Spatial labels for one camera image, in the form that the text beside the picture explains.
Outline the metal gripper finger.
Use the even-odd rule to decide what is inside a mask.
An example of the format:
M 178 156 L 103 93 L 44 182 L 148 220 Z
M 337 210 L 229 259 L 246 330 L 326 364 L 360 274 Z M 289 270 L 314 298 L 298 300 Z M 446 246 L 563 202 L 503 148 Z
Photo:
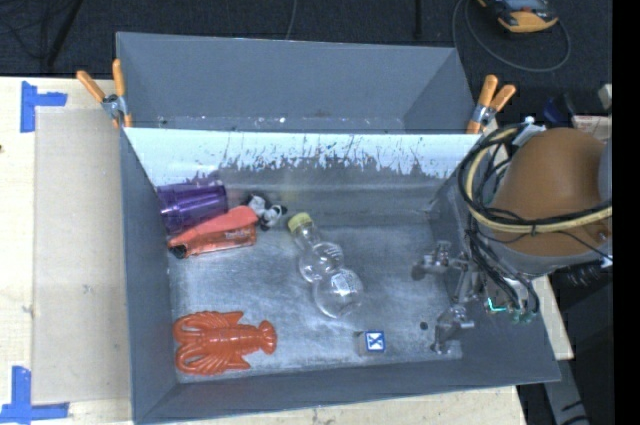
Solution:
M 440 314 L 436 321 L 434 341 L 431 350 L 437 354 L 448 354 L 449 343 L 460 331 L 475 327 L 475 321 L 467 313 L 463 304 L 452 304 Z
M 432 248 L 412 265 L 411 278 L 423 280 L 427 275 L 444 275 L 449 270 L 466 271 L 469 267 L 464 252 L 454 254 L 453 244 L 447 240 L 438 240 Z

